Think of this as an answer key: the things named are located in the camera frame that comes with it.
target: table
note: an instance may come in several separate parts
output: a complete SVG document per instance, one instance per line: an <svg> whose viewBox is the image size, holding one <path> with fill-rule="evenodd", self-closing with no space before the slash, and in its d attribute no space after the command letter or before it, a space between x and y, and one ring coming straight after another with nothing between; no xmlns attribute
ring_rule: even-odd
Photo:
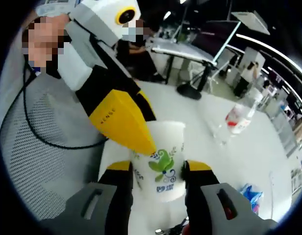
<svg viewBox="0 0 302 235"><path fill-rule="evenodd" d="M168 84L174 57L189 59L200 63L208 62L213 66L217 65L217 63L213 61L214 58L212 55L188 43L174 43L171 40L157 38L153 40L151 50L155 53L167 54L170 56L165 84Z"/></svg>
<svg viewBox="0 0 302 235"><path fill-rule="evenodd" d="M276 221L291 205L291 170L278 134L264 113L256 112L250 126L221 148L212 138L205 124L206 117L221 122L234 103L220 97L202 93L195 101L180 96L174 87L138 82L147 95L158 120L182 121L185 128L185 158L204 162L212 168L221 183L234 188L245 183L259 186L264 192L259 216ZM99 178L105 169L117 161L128 160L128 149L108 141L103 151ZM154 234L154 230L167 229L186 217L184 197L166 204L142 200L134 183L134 204L129 220L129 234Z"/></svg>

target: printed cup logo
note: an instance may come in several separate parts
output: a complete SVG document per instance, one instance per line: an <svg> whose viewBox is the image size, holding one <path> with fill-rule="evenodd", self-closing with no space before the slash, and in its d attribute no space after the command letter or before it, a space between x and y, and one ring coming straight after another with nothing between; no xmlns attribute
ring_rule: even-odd
<svg viewBox="0 0 302 235"><path fill-rule="evenodd" d="M173 190L173 188L174 188L174 184L167 185L166 187L159 186L159 187L156 187L156 191L157 192L171 191L171 190Z"/></svg>
<svg viewBox="0 0 302 235"><path fill-rule="evenodd" d="M176 181L173 156L176 153L176 147L173 147L172 151L168 153L165 149L158 150L157 153L151 155L151 158L159 159L158 162L149 162L149 167L160 174L156 176L155 182L174 183Z"/></svg>

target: gray office chair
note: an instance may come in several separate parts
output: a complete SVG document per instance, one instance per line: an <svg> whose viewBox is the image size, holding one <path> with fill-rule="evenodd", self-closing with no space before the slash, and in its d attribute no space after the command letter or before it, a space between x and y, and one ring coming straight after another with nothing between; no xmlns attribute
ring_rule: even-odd
<svg viewBox="0 0 302 235"><path fill-rule="evenodd" d="M95 182L103 146L65 150L36 139L25 119L23 94L7 113L0 129L2 156L12 183L38 220L54 218L68 198ZM85 146L103 137L63 80L37 77L26 90L29 120L46 141Z"/></svg>

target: white plastic cup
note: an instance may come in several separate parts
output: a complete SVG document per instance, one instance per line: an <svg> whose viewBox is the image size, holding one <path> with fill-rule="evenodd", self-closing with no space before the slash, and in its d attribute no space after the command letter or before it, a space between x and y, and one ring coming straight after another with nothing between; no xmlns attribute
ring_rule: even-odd
<svg viewBox="0 0 302 235"><path fill-rule="evenodd" d="M146 156L132 151L133 171L146 199L170 202L185 193L185 182L181 178L185 124L150 121L147 126L155 142L156 152Z"/></svg>

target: blue plastic bag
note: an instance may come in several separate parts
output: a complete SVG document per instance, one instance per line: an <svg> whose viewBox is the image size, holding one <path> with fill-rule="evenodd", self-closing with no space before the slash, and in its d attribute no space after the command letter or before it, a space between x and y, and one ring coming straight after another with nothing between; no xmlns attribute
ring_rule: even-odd
<svg viewBox="0 0 302 235"><path fill-rule="evenodd" d="M246 197L252 207L252 211L256 214L259 213L259 207L260 207L260 198L263 197L263 192L261 192L257 186L252 186L250 184L246 184L241 190L240 193Z"/></svg>

